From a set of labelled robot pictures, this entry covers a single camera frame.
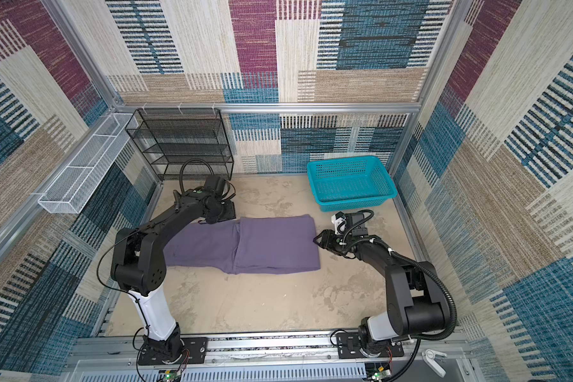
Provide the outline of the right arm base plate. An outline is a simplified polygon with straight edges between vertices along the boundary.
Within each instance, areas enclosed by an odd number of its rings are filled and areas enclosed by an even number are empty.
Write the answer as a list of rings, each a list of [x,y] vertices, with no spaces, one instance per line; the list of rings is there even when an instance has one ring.
[[[403,357],[402,345],[390,340],[374,341],[370,337],[343,330],[334,331],[329,341],[337,348],[340,359]]]

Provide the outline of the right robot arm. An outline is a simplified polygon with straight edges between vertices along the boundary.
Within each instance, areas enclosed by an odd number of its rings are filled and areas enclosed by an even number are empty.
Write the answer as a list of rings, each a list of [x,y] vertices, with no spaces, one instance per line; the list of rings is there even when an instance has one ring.
[[[358,328],[365,356],[377,357],[388,345],[406,339],[441,341],[455,331],[455,299],[431,263],[402,256],[375,235],[344,239],[326,229],[313,242],[334,255],[368,264],[385,278],[386,311],[364,318]]]

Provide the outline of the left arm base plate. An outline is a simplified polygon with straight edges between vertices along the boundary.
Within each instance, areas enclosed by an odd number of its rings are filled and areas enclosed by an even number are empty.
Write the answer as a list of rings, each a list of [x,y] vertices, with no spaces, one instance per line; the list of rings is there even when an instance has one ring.
[[[209,339],[207,337],[175,337],[166,341],[145,339],[138,357],[142,366],[203,364]]]

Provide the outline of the purple trousers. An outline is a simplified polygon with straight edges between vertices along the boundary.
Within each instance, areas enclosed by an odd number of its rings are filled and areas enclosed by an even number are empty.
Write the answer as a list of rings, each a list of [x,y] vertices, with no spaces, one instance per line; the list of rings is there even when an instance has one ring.
[[[227,274],[285,275],[321,268],[309,215],[189,224],[163,249],[170,267],[215,267]]]

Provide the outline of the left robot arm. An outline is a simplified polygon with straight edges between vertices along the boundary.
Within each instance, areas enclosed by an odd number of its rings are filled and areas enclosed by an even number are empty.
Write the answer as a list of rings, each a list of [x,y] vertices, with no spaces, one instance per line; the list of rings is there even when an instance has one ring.
[[[111,263],[111,279],[129,295],[143,322],[142,350],[166,364],[179,359],[185,345],[164,295],[164,248],[198,219],[216,224],[236,217],[233,194],[198,188],[174,191],[173,195],[170,209],[136,229],[118,232]]]

